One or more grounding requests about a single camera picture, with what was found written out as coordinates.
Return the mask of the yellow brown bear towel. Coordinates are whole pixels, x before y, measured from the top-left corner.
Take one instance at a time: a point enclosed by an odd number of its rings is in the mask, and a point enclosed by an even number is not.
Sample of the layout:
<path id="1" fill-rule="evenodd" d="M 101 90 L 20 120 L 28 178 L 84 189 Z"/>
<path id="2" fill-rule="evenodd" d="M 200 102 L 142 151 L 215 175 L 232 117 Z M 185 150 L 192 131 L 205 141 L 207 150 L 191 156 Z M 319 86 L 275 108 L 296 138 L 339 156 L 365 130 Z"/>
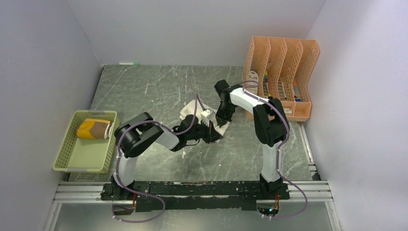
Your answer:
<path id="1" fill-rule="evenodd" d="M 104 119 L 85 119 L 78 127 L 76 135 L 80 139 L 108 139 L 113 123 Z"/>

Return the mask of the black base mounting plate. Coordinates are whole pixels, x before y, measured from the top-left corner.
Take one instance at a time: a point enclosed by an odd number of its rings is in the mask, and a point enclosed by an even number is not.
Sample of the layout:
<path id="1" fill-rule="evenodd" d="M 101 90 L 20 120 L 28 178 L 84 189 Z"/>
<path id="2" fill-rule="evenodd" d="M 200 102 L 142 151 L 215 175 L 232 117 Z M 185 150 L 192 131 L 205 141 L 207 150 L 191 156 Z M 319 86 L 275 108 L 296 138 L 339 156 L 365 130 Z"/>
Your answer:
<path id="1" fill-rule="evenodd" d="M 283 187 L 277 191 L 268 193 L 262 191 L 259 180 L 135 181 L 133 188 L 134 192 L 128 199 L 113 200 L 114 204 L 118 205 L 120 202 L 134 203 L 137 212 L 160 211 L 162 208 L 166 210 L 240 208 L 241 210 L 256 211 L 258 201 L 277 202 L 290 198 L 286 183 L 283 183 Z"/>

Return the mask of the white tag in organizer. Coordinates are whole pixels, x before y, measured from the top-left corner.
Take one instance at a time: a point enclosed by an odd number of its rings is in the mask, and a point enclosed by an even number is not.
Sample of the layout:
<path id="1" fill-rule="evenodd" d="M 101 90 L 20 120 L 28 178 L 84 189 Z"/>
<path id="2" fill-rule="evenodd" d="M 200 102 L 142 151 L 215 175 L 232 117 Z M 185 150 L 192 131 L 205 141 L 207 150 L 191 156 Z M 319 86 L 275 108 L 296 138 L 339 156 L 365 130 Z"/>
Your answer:
<path id="1" fill-rule="evenodd" d="M 258 74 L 251 70 L 249 72 L 248 78 L 247 78 L 247 90 L 251 92 L 252 94 L 257 95 L 258 93 L 258 88 L 259 88 L 259 76 Z"/>

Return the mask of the white green marker pen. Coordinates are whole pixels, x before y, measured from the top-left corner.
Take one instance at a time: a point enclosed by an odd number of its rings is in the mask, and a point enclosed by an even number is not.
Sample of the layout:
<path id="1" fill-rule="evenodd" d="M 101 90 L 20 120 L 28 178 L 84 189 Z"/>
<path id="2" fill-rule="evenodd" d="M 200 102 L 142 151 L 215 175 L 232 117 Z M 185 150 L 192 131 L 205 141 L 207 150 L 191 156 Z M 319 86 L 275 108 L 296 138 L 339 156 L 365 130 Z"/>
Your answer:
<path id="1" fill-rule="evenodd" d="M 139 63 L 119 62 L 119 65 L 139 65 Z"/>

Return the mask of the orange file organizer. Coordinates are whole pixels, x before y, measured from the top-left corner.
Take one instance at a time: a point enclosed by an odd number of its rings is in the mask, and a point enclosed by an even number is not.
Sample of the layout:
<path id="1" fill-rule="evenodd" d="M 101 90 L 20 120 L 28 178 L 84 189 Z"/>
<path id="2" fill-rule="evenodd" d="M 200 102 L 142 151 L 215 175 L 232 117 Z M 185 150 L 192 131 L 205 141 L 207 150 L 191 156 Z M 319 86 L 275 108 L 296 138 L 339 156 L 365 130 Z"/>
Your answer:
<path id="1" fill-rule="evenodd" d="M 293 111 L 286 114 L 288 120 L 306 122 L 312 108 L 307 85 L 319 53 L 314 39 L 253 36 L 242 79 L 255 71 L 259 76 L 257 95 L 279 99 L 284 108 Z"/>

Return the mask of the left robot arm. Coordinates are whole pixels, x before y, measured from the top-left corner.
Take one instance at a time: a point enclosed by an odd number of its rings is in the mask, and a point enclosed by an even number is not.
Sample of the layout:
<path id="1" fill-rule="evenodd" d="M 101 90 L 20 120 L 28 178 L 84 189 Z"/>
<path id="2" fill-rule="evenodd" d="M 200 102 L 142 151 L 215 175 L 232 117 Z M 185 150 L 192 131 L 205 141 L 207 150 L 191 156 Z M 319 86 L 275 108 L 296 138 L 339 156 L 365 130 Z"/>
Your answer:
<path id="1" fill-rule="evenodd" d="M 211 119 L 199 120 L 196 115 L 185 116 L 178 126 L 168 128 L 154 121 L 147 112 L 119 126 L 115 132 L 117 161 L 111 182 L 104 186 L 103 200 L 127 200 L 134 192 L 133 173 L 138 157 L 153 143 L 176 152 L 188 141 L 212 143 L 222 139 Z"/>

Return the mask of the small white box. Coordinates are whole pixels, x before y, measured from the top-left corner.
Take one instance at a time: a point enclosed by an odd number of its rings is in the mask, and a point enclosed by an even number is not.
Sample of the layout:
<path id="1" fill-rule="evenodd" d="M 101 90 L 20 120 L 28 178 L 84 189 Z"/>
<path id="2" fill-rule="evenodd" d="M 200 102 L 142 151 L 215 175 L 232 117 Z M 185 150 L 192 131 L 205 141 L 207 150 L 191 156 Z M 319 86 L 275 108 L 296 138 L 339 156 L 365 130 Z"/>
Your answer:
<path id="1" fill-rule="evenodd" d="M 292 111 L 291 108 L 284 108 L 284 112 L 285 112 L 285 114 L 287 114 L 287 115 L 291 115 L 291 114 L 293 113 L 293 111 Z"/>

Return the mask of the aluminium frame rails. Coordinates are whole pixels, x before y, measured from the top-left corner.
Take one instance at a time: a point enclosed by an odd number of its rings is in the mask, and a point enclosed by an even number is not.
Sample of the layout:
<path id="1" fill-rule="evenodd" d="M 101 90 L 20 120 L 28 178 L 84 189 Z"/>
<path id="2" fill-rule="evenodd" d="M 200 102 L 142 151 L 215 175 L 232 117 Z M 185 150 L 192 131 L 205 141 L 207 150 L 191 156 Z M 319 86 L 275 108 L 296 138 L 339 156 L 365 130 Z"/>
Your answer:
<path id="1" fill-rule="evenodd" d="M 260 181 L 137 181 L 136 186 L 146 186 L 147 193 L 136 197 L 137 212 L 150 212 L 158 209 L 196 210 L 196 209 L 241 209 L 258 211 L 262 217 L 281 218 L 281 205 L 286 202 L 302 203 L 296 217 L 313 202 L 323 202 L 328 214 L 331 230 L 341 230 L 340 220 L 334 199 L 327 181 L 321 180 L 301 123 L 294 125 L 296 135 L 302 141 L 311 173 L 311 180 L 284 181 L 280 186 Z M 55 229 L 63 204 L 107 204 L 129 213 L 130 199 L 110 200 L 104 197 L 109 189 L 105 182 L 61 182 L 57 188 L 50 214 L 44 227 L 47 231 Z"/>

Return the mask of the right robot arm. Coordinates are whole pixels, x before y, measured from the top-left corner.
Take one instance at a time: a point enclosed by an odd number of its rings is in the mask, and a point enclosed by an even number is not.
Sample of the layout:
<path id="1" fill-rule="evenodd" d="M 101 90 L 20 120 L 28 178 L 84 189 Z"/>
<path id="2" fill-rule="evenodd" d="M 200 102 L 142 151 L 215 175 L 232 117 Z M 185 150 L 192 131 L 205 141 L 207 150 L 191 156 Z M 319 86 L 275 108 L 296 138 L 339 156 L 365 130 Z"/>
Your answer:
<path id="1" fill-rule="evenodd" d="M 224 79 L 218 81 L 214 88 L 220 97 L 220 106 L 216 112 L 219 127 L 231 121 L 236 107 L 253 115 L 256 137 L 263 144 L 259 191 L 263 198 L 272 199 L 278 189 L 283 187 L 279 152 L 290 133 L 280 100 L 259 97 L 240 84 L 230 86 Z"/>

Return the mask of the green plastic basket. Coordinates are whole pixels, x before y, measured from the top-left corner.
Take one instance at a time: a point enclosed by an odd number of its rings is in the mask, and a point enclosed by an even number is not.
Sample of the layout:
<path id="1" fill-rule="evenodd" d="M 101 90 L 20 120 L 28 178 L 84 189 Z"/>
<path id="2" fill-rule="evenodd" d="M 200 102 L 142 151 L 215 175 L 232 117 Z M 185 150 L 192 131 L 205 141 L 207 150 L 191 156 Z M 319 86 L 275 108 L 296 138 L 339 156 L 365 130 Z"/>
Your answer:
<path id="1" fill-rule="evenodd" d="M 111 122 L 107 139 L 82 139 L 77 129 L 86 119 Z M 52 169 L 67 173 L 107 173 L 115 147 L 114 131 L 120 120 L 116 111 L 77 110 L 71 117 Z"/>

